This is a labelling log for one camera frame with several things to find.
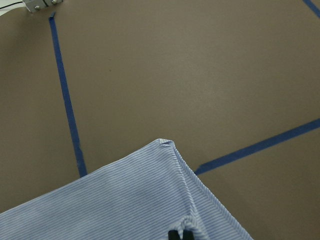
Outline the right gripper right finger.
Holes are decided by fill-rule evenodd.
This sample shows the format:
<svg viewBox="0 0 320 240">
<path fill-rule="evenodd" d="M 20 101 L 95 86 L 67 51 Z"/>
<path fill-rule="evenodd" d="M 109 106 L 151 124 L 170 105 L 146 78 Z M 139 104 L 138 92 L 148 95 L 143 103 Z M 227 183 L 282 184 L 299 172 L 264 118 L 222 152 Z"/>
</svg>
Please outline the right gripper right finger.
<svg viewBox="0 0 320 240">
<path fill-rule="evenodd" d="M 182 234 L 183 240 L 194 240 L 194 234 L 191 230 L 184 230 Z"/>
</svg>

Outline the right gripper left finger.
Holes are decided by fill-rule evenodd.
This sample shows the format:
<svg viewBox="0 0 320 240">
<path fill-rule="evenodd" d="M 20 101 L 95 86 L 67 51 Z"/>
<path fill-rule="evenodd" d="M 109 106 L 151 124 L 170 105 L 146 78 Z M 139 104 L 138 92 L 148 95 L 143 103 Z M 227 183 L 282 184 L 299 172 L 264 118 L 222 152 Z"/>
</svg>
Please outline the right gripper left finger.
<svg viewBox="0 0 320 240">
<path fill-rule="evenodd" d="M 179 233 L 177 230 L 168 231 L 168 240 L 179 240 Z"/>
</svg>

